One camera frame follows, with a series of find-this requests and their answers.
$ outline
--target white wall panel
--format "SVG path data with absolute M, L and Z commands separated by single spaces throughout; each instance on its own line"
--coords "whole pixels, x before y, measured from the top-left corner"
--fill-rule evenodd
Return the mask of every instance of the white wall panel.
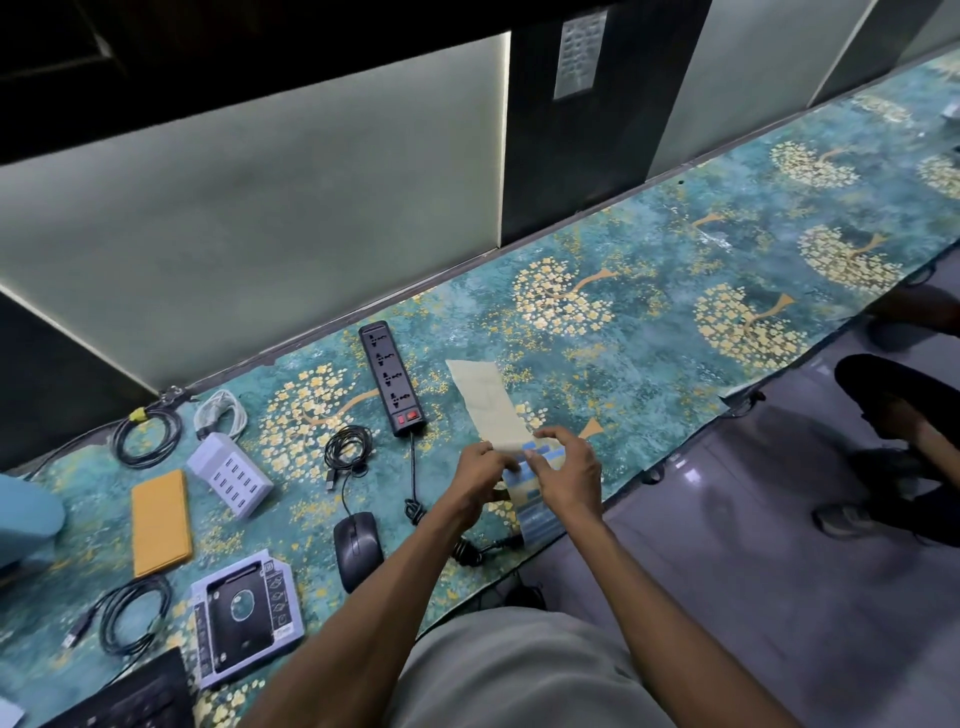
M 713 0 L 648 177 L 804 109 L 870 0 Z
M 154 387 L 495 247 L 507 37 L 0 168 L 0 287 Z
M 944 0 L 900 55 L 906 63 L 960 38 L 960 0 Z

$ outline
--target black power strip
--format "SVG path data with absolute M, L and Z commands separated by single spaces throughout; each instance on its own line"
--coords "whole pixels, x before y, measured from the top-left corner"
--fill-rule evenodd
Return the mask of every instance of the black power strip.
M 416 526 L 426 515 L 426 508 L 417 498 L 417 447 L 414 432 L 426 425 L 423 417 L 423 408 L 414 392 L 406 367 L 396 350 L 394 336 L 386 321 L 374 321 L 360 327 L 358 331 L 363 350 L 367 353 L 370 362 L 370 371 L 376 380 L 376 387 L 383 400 L 383 408 L 387 410 L 387 419 L 394 435 L 410 436 L 410 497 L 403 501 L 404 515 Z M 483 548 L 477 548 L 466 538 L 461 536 L 450 556 L 464 567 L 478 567 L 484 562 L 485 554 L 498 548 L 520 548 L 523 546 L 523 537 L 520 534 L 508 536 L 505 539 L 494 541 Z
M 410 431 L 423 428 L 426 425 L 423 408 L 396 350 L 394 336 L 387 322 L 374 321 L 361 327 L 359 334 L 394 435 L 402 437 Z

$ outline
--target hand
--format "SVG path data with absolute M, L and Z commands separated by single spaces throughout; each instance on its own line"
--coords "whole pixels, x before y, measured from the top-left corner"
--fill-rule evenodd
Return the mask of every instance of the hand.
M 874 410 L 864 413 L 863 418 L 874 426 L 880 437 L 906 440 L 910 444 L 915 443 L 926 424 L 926 417 L 912 404 L 892 395 L 884 396 Z
M 445 514 L 461 532 L 466 531 L 480 518 L 484 503 L 498 500 L 493 486 L 503 479 L 505 469 L 518 471 L 520 466 L 510 455 L 497 452 L 486 441 L 467 445 L 460 453 L 450 487 L 433 510 Z
M 554 437 L 566 450 L 563 466 L 555 471 L 546 459 L 533 451 L 526 453 L 530 469 L 540 481 L 543 502 L 567 526 L 579 516 L 600 519 L 603 503 L 600 496 L 600 461 L 593 448 L 566 427 L 542 427 L 537 437 Z

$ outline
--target computer mouse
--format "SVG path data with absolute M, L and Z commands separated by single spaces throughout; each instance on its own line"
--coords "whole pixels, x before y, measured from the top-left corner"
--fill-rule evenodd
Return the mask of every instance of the computer mouse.
M 354 513 L 333 526 L 333 547 L 347 594 L 352 594 L 383 563 L 380 537 L 370 511 Z

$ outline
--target desk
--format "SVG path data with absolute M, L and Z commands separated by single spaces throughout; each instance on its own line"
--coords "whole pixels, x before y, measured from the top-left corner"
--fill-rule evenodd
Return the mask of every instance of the desk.
M 448 358 L 495 360 L 531 428 L 594 432 L 611 497 L 715 418 L 720 395 L 788 366 L 953 243 L 960 133 L 940 111 L 957 96 L 958 71 L 958 55 L 911 69 L 371 317 L 393 328 L 430 422 L 418 455 L 424 502 L 476 439 Z M 341 423 L 379 428 L 351 507 L 374 512 L 387 553 L 410 533 L 407 443 L 391 436 L 373 392 L 363 323 L 228 384 L 251 418 L 240 444 L 278 487 L 241 523 L 188 477 L 196 554 L 171 574 L 178 602 L 162 642 L 190 659 L 190 583 L 260 548 L 293 567 L 311 632 L 343 603 L 331 533 L 344 512 L 322 463 Z M 304 421 L 324 404 L 335 414 L 323 425 Z M 193 406 L 181 410 L 186 421 Z M 128 490 L 183 467 L 194 447 L 188 433 L 167 461 L 136 473 L 91 446 L 39 478 L 68 510 L 61 560 L 0 594 L 0 686 L 28 710 L 27 725 L 118 669 L 95 637 L 65 655 L 60 640 L 83 607 L 132 576 Z M 502 537 L 513 520 L 488 510 L 472 537 Z M 527 556 L 500 554 L 477 570 L 448 563 L 424 626 Z M 202 725 L 231 725 L 275 668 L 201 695 Z

